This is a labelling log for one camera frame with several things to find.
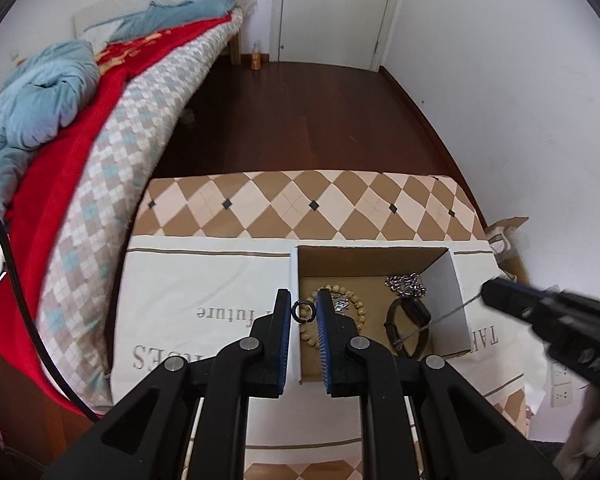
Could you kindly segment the black smart band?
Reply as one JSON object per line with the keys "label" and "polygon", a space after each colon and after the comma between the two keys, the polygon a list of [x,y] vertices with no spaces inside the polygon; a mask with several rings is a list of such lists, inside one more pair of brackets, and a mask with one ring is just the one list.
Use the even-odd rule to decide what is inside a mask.
{"label": "black smart band", "polygon": [[428,346],[431,321],[429,310],[419,298],[393,300],[384,323],[390,348],[401,358],[419,360]]}

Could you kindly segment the white power strip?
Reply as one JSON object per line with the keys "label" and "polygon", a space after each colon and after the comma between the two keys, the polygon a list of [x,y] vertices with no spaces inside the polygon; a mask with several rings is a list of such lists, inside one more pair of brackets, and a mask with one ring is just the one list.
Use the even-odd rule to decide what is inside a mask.
{"label": "white power strip", "polygon": [[570,371],[558,362],[550,364],[550,406],[563,408],[572,403],[573,386]]}

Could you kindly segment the white cardboard box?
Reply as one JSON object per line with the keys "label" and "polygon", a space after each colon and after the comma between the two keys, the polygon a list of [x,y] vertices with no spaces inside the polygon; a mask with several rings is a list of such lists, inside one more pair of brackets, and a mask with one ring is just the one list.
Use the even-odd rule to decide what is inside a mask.
{"label": "white cardboard box", "polygon": [[339,285],[362,302],[363,314],[355,306],[344,310],[361,326],[361,334],[388,346],[385,319],[398,295],[385,284],[391,275],[415,273],[426,288],[422,302],[432,324],[425,354],[445,358],[462,356],[471,349],[465,297],[453,252],[444,246],[415,245],[300,245],[294,250],[296,266],[294,296],[306,299],[325,285]]}

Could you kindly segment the diamond pattern table cloth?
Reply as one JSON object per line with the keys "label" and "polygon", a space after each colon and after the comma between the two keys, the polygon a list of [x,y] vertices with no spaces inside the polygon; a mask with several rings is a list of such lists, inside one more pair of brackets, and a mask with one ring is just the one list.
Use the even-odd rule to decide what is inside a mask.
{"label": "diamond pattern table cloth", "polygon": [[517,326],[478,300],[498,275],[482,226],[451,178],[306,170],[152,180],[126,248],[111,394],[121,400],[170,356],[198,361],[246,336],[279,289],[347,297],[361,333],[406,348],[416,327],[387,286],[416,274],[434,322],[427,353],[451,361],[518,430],[528,428]]}

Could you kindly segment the brown cardboard box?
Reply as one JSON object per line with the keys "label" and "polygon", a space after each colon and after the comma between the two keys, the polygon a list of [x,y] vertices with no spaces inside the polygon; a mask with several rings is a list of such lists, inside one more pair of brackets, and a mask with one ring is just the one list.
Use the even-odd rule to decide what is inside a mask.
{"label": "brown cardboard box", "polygon": [[484,230],[498,267],[511,281],[523,285],[529,284],[529,278],[514,243],[514,235],[528,220],[528,217],[501,219]]}

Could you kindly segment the checked bed mattress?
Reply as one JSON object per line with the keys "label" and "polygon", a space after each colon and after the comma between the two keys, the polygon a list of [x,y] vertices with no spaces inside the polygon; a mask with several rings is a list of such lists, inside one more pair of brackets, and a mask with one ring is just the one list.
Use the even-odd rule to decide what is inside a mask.
{"label": "checked bed mattress", "polygon": [[50,254],[36,327],[72,390],[95,413],[114,401],[105,325],[126,233],[186,102],[242,27],[242,10],[140,70],[88,153]]}

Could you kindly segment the orange drink bottle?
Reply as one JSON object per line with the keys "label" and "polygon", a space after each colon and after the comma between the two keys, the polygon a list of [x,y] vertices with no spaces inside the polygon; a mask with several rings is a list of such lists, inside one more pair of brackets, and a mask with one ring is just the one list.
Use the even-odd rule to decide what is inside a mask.
{"label": "orange drink bottle", "polygon": [[252,70],[260,70],[262,65],[262,52],[259,41],[252,45],[250,67]]}

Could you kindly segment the white door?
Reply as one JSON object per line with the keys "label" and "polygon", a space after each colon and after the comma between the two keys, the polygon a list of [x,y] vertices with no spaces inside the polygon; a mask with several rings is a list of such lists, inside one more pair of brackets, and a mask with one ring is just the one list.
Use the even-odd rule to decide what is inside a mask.
{"label": "white door", "polygon": [[396,0],[278,0],[272,57],[377,70]]}

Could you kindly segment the blue quilt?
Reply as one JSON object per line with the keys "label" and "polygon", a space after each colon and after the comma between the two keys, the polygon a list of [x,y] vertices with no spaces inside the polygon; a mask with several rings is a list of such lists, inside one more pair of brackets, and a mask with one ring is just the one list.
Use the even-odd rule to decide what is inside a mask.
{"label": "blue quilt", "polygon": [[103,24],[102,46],[61,41],[9,75],[0,92],[0,222],[16,263],[40,272],[50,262],[88,153],[124,84],[234,9],[237,0],[152,2]]}

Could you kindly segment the wooden bed frame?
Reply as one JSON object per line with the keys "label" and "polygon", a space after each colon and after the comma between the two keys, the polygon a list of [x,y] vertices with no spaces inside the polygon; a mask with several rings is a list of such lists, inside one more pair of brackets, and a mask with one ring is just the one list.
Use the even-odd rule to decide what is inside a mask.
{"label": "wooden bed frame", "polygon": [[242,51],[240,50],[240,36],[238,34],[230,38],[228,48],[230,49],[230,62],[237,66],[242,64]]}

